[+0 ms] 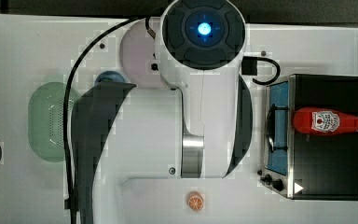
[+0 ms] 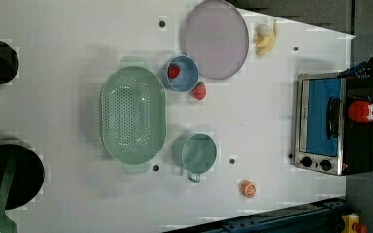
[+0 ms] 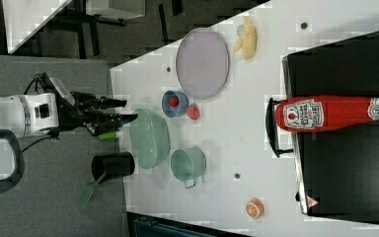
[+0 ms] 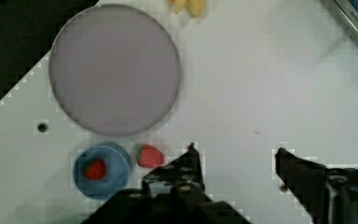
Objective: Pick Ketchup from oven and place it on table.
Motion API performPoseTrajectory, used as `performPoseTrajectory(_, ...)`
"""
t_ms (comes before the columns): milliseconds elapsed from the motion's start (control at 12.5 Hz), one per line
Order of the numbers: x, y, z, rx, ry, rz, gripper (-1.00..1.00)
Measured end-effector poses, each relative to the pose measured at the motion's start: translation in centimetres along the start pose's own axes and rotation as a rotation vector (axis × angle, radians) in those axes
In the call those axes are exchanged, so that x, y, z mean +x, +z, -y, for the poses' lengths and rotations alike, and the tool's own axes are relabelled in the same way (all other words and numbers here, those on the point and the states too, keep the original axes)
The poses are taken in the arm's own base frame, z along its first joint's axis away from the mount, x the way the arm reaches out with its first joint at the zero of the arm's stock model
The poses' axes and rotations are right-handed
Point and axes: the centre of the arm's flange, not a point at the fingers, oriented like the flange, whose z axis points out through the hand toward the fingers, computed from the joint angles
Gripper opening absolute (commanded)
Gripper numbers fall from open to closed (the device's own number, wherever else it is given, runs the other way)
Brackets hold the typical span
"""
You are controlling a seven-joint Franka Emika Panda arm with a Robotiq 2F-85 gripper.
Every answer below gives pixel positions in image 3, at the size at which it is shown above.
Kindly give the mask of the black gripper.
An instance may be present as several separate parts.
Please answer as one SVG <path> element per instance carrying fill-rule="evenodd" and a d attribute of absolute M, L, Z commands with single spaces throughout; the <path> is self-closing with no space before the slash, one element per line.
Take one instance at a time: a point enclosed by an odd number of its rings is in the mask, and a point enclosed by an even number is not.
<path fill-rule="evenodd" d="M 97 116 L 89 115 L 89 111 L 96 108 L 105 110 L 110 108 L 124 108 L 127 100 L 118 100 L 108 97 L 100 97 L 94 94 L 71 92 L 64 84 L 52 77 L 47 78 L 48 89 L 55 95 L 57 108 L 58 132 L 71 131 L 77 127 L 85 127 L 92 136 L 99 132 L 109 132 L 123 127 L 138 118 L 138 114 L 102 114 Z"/>

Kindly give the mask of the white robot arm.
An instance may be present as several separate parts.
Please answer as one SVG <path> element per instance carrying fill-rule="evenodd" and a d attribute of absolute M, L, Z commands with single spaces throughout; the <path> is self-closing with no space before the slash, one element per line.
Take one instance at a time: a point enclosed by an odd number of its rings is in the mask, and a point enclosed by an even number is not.
<path fill-rule="evenodd" d="M 138 118 L 137 114 L 105 112 L 125 107 L 125 100 L 71 91 L 46 73 L 35 75 L 29 86 L 36 91 L 33 95 L 0 96 L 0 129 L 12 131 L 18 138 L 39 135 L 55 138 L 78 127 L 99 136 Z"/>

